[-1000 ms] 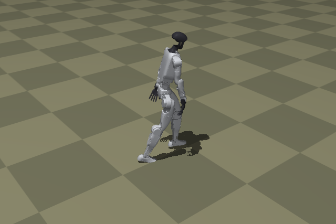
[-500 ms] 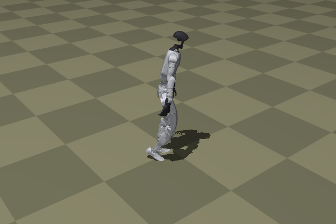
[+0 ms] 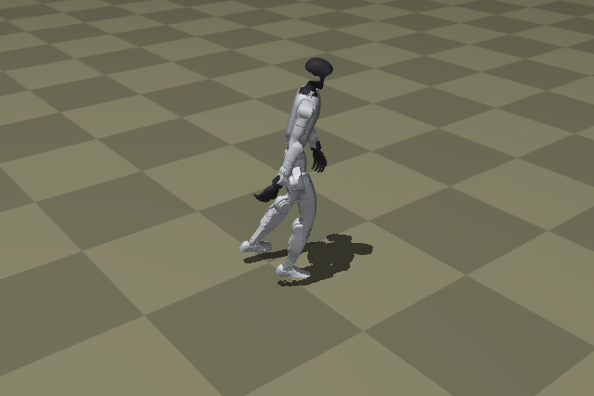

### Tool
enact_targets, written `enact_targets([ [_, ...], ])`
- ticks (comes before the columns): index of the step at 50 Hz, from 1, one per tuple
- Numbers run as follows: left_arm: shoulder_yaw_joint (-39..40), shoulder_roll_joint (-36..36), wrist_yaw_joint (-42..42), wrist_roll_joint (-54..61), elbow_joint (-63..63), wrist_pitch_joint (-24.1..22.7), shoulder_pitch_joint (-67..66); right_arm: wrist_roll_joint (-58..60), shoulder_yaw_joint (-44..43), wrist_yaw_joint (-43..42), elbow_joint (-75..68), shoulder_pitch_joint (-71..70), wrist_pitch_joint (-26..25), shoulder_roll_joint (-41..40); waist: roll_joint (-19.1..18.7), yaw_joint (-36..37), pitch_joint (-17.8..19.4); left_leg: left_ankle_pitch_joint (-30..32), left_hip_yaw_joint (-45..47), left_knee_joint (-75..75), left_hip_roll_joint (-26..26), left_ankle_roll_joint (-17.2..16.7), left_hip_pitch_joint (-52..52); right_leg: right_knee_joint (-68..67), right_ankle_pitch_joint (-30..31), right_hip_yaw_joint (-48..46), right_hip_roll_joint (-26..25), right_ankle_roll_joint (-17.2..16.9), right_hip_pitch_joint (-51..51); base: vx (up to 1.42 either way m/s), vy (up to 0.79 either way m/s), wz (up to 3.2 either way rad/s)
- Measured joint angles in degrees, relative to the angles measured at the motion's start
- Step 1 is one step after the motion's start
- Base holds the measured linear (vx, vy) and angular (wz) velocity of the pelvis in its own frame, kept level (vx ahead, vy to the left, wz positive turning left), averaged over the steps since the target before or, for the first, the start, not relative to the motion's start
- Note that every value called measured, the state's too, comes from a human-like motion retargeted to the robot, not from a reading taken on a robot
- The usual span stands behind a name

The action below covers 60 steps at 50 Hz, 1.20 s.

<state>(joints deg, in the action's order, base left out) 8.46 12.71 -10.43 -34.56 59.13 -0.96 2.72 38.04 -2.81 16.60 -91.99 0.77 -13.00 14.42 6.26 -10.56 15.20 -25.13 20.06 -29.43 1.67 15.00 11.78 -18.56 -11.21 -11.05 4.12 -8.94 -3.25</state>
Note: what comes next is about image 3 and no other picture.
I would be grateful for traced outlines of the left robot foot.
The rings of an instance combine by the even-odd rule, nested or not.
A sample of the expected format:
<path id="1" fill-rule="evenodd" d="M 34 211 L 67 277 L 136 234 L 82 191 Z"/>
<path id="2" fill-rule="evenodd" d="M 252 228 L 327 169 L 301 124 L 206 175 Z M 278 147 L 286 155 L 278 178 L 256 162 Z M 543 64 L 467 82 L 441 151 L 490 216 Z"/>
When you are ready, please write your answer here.
<path id="1" fill-rule="evenodd" d="M 267 241 L 260 241 L 257 246 L 252 246 L 251 244 L 252 240 L 246 240 L 244 242 L 242 242 L 239 246 L 239 249 L 243 252 L 250 252 L 250 251 L 256 251 L 256 252 L 267 252 L 269 250 L 272 249 L 272 245 L 271 243 L 267 242 Z M 257 241 L 258 242 L 258 241 Z M 256 242 L 256 243 L 257 243 Z M 255 244 L 256 244 L 255 243 Z"/>

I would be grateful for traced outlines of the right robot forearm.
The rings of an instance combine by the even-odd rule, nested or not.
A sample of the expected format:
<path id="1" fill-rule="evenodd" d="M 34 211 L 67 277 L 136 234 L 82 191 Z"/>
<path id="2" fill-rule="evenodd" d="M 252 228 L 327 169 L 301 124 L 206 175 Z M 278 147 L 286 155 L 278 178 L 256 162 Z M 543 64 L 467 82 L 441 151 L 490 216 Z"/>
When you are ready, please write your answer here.
<path id="1" fill-rule="evenodd" d="M 288 149 L 287 153 L 284 155 L 282 166 L 277 174 L 280 175 L 277 185 L 284 186 L 287 183 L 288 179 L 291 177 L 294 164 L 297 162 L 298 156 L 302 150 L 303 148 L 299 143 L 292 144 Z"/>

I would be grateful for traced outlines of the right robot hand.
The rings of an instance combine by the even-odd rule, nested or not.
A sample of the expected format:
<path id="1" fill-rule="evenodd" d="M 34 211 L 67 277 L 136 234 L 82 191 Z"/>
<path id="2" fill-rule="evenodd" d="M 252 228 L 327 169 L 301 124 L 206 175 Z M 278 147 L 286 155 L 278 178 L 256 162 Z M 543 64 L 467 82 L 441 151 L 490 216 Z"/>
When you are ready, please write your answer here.
<path id="1" fill-rule="evenodd" d="M 264 192 L 262 192 L 259 195 L 255 195 L 254 196 L 259 199 L 262 202 L 268 202 L 270 199 L 275 199 L 278 195 L 278 191 L 279 189 L 281 189 L 283 186 L 281 185 L 277 185 L 277 182 L 280 179 L 280 175 L 277 175 L 275 177 L 275 179 L 272 181 L 272 185 L 267 187 Z"/>

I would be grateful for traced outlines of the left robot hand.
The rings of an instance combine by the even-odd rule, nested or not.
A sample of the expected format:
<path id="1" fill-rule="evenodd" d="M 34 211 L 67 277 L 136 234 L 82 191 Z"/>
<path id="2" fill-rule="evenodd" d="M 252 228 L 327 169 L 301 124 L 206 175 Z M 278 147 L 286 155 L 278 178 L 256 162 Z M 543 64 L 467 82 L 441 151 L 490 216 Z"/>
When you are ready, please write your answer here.
<path id="1" fill-rule="evenodd" d="M 316 148 L 311 148 L 311 150 L 313 150 L 313 158 L 314 158 L 314 165 L 312 167 L 312 169 L 315 168 L 315 171 L 318 169 L 319 170 L 317 172 L 323 172 L 325 167 L 327 166 L 327 160 L 325 158 L 325 156 L 323 155 L 323 152 L 320 151 L 321 149 L 321 145 L 319 141 L 316 141 Z M 321 170 L 322 168 L 322 170 Z"/>

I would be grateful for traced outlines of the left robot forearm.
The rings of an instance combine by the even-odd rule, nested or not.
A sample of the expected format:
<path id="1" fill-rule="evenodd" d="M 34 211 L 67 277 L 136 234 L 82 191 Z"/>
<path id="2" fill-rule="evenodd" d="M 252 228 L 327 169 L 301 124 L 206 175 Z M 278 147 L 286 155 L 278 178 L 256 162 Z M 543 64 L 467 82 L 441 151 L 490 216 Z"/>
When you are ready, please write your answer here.
<path id="1" fill-rule="evenodd" d="M 310 146 L 311 148 L 316 148 L 316 141 L 319 141 L 319 139 L 318 139 L 318 137 L 317 137 L 317 134 L 316 134 L 316 131 L 315 131 L 315 129 L 313 128 L 313 131 L 312 131 L 312 133 L 310 134 L 310 136 L 309 136 L 309 139 L 308 139 L 309 146 Z M 319 141 L 319 142 L 320 142 L 320 141 Z"/>

